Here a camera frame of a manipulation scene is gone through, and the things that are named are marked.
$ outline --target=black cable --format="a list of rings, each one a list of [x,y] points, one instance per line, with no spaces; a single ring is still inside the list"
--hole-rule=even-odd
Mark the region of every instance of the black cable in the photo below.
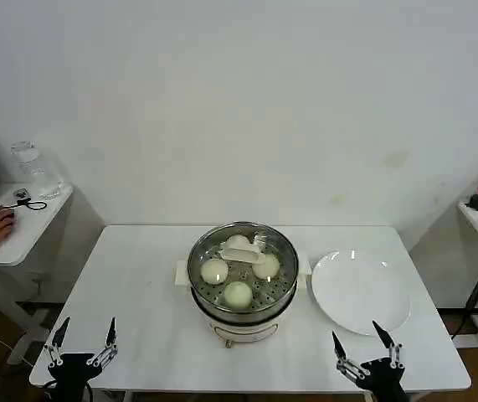
[[[450,337],[451,340],[455,339],[456,336],[460,333],[460,331],[462,330],[462,327],[465,324],[465,320],[467,320],[468,316],[469,314],[467,312],[464,312],[464,315],[462,316],[462,322],[460,323],[460,326],[456,329],[455,333],[453,333],[452,336]]]
[[[43,389],[49,389],[51,385],[54,385],[54,384],[56,384],[56,383],[58,383],[58,380],[57,380],[57,379],[53,379],[53,380],[49,381],[48,383],[45,383],[44,386],[41,387],[41,388],[43,388]]]
[[[28,209],[32,209],[33,211],[40,211],[41,209],[47,208],[47,203],[44,201],[28,201],[24,204],[15,204],[15,205],[6,205],[2,206],[1,209],[14,209],[18,207],[27,207]]]
[[[90,396],[90,402],[94,402],[94,391],[91,390],[88,381],[86,381],[86,389],[88,389],[88,395]]]
[[[478,285],[475,286],[475,288],[473,289],[473,292],[471,293],[470,297],[468,298],[468,302],[469,302],[469,300],[471,300],[471,298],[473,296],[475,297],[474,299],[472,299],[473,300],[473,303],[472,303],[473,305],[476,304],[475,301],[478,300],[477,299],[478,293],[476,293],[477,291],[478,291]],[[451,339],[455,339],[455,337],[460,333],[462,327],[464,326],[465,320],[467,319],[467,317],[471,314],[474,314],[476,312],[476,309],[475,310],[473,310],[473,309],[468,310],[467,308],[464,308],[462,311],[464,312],[463,313],[464,315],[462,316],[462,322],[460,323],[460,326],[456,329],[455,333],[453,333],[453,335],[450,337]]]

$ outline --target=plastic water bottle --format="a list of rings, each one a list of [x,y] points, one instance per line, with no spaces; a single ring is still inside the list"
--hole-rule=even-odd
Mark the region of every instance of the plastic water bottle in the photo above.
[[[12,145],[12,154],[22,170],[33,179],[41,199],[53,199],[60,195],[59,178],[51,173],[47,161],[32,142],[16,142]]]

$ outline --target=steamed bun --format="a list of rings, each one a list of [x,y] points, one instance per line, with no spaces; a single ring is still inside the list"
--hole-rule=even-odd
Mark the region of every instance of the steamed bun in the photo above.
[[[254,270],[255,276],[266,281],[269,277],[273,278],[274,276],[278,275],[278,271],[280,270],[280,262],[275,255],[267,254],[265,257],[265,262],[262,264],[253,264],[252,269]]]
[[[231,308],[242,309],[252,302],[252,290],[243,282],[231,282],[224,289],[224,300]]]
[[[222,260],[205,261],[202,265],[202,278],[209,285],[218,285],[228,279],[228,265]]]

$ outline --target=white wall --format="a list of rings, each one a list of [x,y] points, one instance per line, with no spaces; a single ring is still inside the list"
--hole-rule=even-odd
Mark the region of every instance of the white wall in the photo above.
[[[107,224],[410,248],[478,173],[478,2],[0,1],[0,176],[29,138]]]

